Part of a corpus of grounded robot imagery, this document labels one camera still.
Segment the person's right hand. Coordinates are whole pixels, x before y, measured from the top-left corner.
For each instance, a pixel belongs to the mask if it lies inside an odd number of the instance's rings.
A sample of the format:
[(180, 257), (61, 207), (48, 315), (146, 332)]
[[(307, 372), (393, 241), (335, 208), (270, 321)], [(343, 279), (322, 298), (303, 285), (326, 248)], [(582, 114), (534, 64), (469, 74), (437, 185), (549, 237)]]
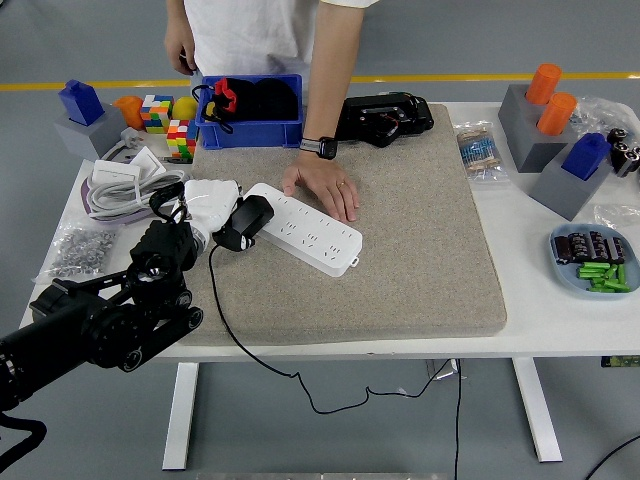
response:
[(169, 25), (164, 45), (169, 63), (175, 71), (185, 76), (196, 73), (195, 42), (188, 25)]

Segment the person's left hand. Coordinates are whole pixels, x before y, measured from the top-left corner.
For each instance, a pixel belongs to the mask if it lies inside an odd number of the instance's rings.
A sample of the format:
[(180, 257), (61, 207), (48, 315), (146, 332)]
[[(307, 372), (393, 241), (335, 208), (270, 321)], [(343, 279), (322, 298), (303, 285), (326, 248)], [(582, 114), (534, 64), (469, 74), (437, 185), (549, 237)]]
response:
[(301, 151), (282, 178), (286, 196), (292, 196), (297, 186), (313, 193), (330, 217), (343, 223), (357, 219), (360, 207), (357, 186), (336, 162)]

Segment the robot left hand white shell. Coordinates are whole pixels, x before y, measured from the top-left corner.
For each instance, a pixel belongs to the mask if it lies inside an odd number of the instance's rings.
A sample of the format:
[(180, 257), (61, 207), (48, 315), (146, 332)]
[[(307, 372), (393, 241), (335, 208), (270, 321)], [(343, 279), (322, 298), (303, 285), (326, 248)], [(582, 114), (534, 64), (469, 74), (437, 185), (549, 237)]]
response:
[(211, 240), (234, 252), (255, 244), (231, 226), (231, 215), (241, 199), (241, 189), (235, 180), (188, 180), (185, 199), (197, 255), (207, 249)]

